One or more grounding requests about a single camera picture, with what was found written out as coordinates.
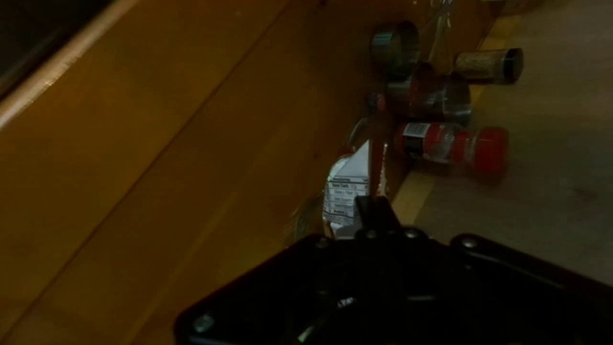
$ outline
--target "red cap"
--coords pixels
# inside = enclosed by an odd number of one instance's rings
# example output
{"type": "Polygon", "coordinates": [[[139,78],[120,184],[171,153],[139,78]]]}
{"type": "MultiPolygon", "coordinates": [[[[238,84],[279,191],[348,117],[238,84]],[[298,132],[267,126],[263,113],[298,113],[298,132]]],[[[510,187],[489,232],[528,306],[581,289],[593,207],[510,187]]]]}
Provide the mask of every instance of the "red cap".
{"type": "Polygon", "coordinates": [[[507,153],[510,145],[510,134],[501,126],[487,126],[478,132],[474,168],[484,176],[503,176],[507,170],[507,153]]]}

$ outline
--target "wooden surface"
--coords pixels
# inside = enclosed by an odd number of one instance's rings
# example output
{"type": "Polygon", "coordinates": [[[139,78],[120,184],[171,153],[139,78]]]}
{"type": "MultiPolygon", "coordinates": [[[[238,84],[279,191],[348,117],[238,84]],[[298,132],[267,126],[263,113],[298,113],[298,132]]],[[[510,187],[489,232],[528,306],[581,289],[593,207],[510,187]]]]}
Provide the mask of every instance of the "wooden surface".
{"type": "MultiPolygon", "coordinates": [[[[372,28],[426,3],[143,0],[0,132],[3,343],[173,343],[288,245],[380,86],[372,28]]],[[[474,48],[489,11],[459,13],[474,48]]]]}

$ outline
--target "black plastic object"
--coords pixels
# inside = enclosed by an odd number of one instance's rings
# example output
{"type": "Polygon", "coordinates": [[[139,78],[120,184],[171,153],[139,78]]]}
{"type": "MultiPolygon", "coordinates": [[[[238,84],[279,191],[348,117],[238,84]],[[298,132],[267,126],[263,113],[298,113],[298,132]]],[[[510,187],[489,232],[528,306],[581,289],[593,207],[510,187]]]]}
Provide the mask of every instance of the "black plastic object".
{"type": "Polygon", "coordinates": [[[411,21],[376,28],[371,40],[371,61],[386,80],[409,78],[420,63],[420,32],[411,21]]]}
{"type": "Polygon", "coordinates": [[[179,345],[612,345],[613,289],[359,197],[349,241],[311,235],[183,312],[179,345]]]}

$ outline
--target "bottle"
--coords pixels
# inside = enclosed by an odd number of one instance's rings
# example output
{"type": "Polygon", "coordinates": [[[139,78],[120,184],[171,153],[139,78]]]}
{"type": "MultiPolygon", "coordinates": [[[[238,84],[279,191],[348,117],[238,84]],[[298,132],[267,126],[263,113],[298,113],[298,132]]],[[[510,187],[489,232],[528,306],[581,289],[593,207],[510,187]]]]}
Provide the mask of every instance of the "bottle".
{"type": "Polygon", "coordinates": [[[453,17],[457,11],[457,0],[430,0],[430,15],[422,36],[430,42],[426,61],[441,67],[449,67],[449,32],[453,28],[453,17]]]}
{"type": "Polygon", "coordinates": [[[411,21],[376,28],[371,40],[371,61],[386,80],[409,78],[420,61],[420,34],[411,21]]]}
{"type": "Polygon", "coordinates": [[[468,124],[474,113],[470,82],[459,74],[436,74],[428,63],[422,63],[409,80],[390,82],[386,101],[392,113],[409,120],[468,124]]]}
{"type": "Polygon", "coordinates": [[[472,82],[514,84],[522,71],[522,48],[461,51],[455,59],[455,72],[472,82]]]}
{"type": "Polygon", "coordinates": [[[487,178],[503,176],[508,164],[508,130],[501,126],[468,132],[453,122],[407,122],[399,126],[395,145],[416,159],[468,164],[487,178]]]}

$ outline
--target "gray floor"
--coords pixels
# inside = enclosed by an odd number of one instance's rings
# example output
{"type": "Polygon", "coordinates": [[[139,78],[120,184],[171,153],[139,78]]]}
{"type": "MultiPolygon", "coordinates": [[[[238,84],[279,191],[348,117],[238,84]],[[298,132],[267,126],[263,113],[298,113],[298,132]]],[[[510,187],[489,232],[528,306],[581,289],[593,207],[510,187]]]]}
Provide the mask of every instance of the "gray floor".
{"type": "Polygon", "coordinates": [[[613,283],[613,2],[547,0],[510,46],[528,65],[491,86],[476,124],[512,132],[501,186],[441,178],[418,226],[474,232],[613,283]]]}

